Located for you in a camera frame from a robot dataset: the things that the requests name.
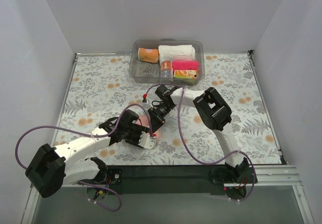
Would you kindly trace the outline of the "rabbit print towel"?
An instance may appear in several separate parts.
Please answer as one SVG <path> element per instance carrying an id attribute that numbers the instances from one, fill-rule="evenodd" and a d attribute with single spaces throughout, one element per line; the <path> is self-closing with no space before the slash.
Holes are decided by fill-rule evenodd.
<path id="1" fill-rule="evenodd" d="M 160 63 L 160 77 L 172 78 L 173 77 L 173 63 L 168 60 L 164 60 Z"/>

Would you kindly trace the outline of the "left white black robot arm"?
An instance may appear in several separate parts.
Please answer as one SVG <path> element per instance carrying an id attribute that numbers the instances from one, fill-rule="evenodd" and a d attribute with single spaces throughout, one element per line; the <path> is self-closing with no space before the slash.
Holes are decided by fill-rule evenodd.
<path id="1" fill-rule="evenodd" d="M 43 198 L 56 193 L 64 184 L 79 180 L 92 180 L 101 184 L 107 178 L 107 165 L 97 157 L 79 160 L 124 141 L 131 145 L 153 149 L 156 138 L 148 127 L 137 124 L 139 116 L 126 110 L 121 116 L 113 117 L 96 127 L 87 136 L 65 144 L 51 147 L 42 145 L 26 169 L 26 176 Z"/>

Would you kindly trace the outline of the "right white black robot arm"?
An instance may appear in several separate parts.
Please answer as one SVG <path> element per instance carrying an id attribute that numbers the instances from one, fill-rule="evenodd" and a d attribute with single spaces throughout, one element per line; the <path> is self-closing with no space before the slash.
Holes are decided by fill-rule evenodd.
<path id="1" fill-rule="evenodd" d="M 252 180 L 256 183 L 256 171 L 254 165 L 246 153 L 240 150 L 232 130 L 232 110 L 220 93 L 213 87 L 204 91 L 186 90 L 184 87 L 157 84 L 155 94 L 160 98 L 157 106 L 148 109 L 151 129 L 158 130 L 165 124 L 167 116 L 175 107 L 178 108 L 177 120 L 180 138 L 191 158 L 199 164 L 214 166 L 225 162 L 228 178 L 233 182 Z M 197 110 L 203 124 L 215 134 L 224 157 L 214 162 L 203 162 L 197 159 L 189 150 L 182 135 L 180 111 L 182 106 L 193 107 Z"/>

